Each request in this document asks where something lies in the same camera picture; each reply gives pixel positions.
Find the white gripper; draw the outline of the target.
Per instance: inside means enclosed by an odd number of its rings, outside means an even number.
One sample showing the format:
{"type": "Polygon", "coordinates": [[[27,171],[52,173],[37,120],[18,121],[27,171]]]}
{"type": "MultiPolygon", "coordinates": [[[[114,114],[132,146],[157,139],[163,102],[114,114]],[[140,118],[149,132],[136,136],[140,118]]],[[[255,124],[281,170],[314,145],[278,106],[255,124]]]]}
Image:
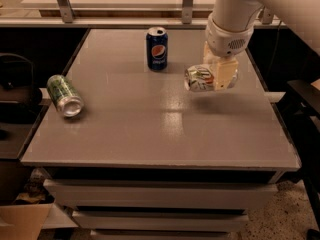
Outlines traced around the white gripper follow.
{"type": "Polygon", "coordinates": [[[219,27],[213,20],[213,14],[208,17],[205,30],[203,63],[213,64],[214,85],[216,90],[228,89],[231,82],[237,78],[238,60],[234,56],[247,48],[253,34],[253,27],[240,32],[232,32],[219,27]]]}

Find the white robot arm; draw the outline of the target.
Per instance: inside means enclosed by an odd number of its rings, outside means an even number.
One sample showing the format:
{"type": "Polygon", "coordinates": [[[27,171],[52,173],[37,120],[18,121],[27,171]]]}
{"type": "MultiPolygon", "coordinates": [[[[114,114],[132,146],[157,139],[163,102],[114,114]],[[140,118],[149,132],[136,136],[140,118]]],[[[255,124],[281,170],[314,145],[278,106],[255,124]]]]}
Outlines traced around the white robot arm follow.
{"type": "Polygon", "coordinates": [[[320,0],[215,0],[205,47],[213,55],[207,63],[217,90],[230,86],[238,67],[235,55],[247,47],[262,8],[269,9],[320,54],[320,0]]]}

